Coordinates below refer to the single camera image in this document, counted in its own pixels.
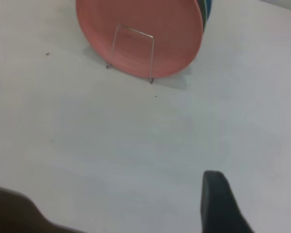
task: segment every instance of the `white table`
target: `white table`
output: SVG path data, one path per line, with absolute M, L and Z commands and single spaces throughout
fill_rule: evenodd
M 89 233 L 198 233 L 207 169 L 291 233 L 291 11 L 215 0 L 195 61 L 149 85 L 105 68 L 74 0 L 0 0 L 0 186 Z

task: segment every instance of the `teal plate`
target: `teal plate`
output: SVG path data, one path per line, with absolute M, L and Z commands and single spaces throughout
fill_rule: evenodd
M 207 5 L 206 5 L 206 0 L 197 0 L 200 12 L 202 14 L 203 18 L 203 28 L 205 30 L 206 27 L 206 22 L 207 22 Z

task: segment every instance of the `black object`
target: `black object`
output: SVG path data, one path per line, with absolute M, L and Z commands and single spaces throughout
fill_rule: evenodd
M 204 173 L 200 211 L 203 233 L 253 233 L 221 172 Z
M 0 233 L 80 232 L 49 222 L 27 197 L 0 188 Z

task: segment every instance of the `stacked plate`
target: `stacked plate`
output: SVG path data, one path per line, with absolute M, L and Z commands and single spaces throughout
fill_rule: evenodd
M 77 0 L 77 15 L 92 47 L 112 65 L 129 74 L 149 78 L 155 38 L 153 78 L 175 74 L 196 57 L 212 0 Z

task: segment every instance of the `metal wire stand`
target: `metal wire stand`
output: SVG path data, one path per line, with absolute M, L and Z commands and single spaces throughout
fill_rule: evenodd
M 123 28 L 126 28 L 128 30 L 132 30 L 136 33 L 140 33 L 142 35 L 145 35 L 145 36 L 148 36 L 150 38 L 152 38 L 152 53 L 151 53 L 151 67 L 150 67 L 150 77 L 149 77 L 149 83 L 150 84 L 153 84 L 154 82 L 154 78 L 153 78 L 153 52 L 154 52 L 154 37 L 151 36 L 151 35 L 148 35 L 146 33 L 143 33 L 143 32 L 140 32 L 136 29 L 133 29 L 133 28 L 130 28 L 128 26 L 125 26 L 125 25 L 122 25 L 122 24 L 119 24 L 117 25 L 116 27 L 116 30 L 115 30 L 115 33 L 114 33 L 114 39 L 113 39 L 113 45 L 112 45 L 112 51 L 111 51 L 111 54 L 110 54 L 110 59 L 109 59 L 109 63 L 107 64 L 107 69 L 109 69 L 112 65 L 112 58 L 113 58 L 113 53 L 114 53 L 114 47 L 115 47 L 115 41 L 116 41 L 116 37 L 117 37 L 117 33 L 118 31 L 120 30 L 120 28 L 123 27 Z

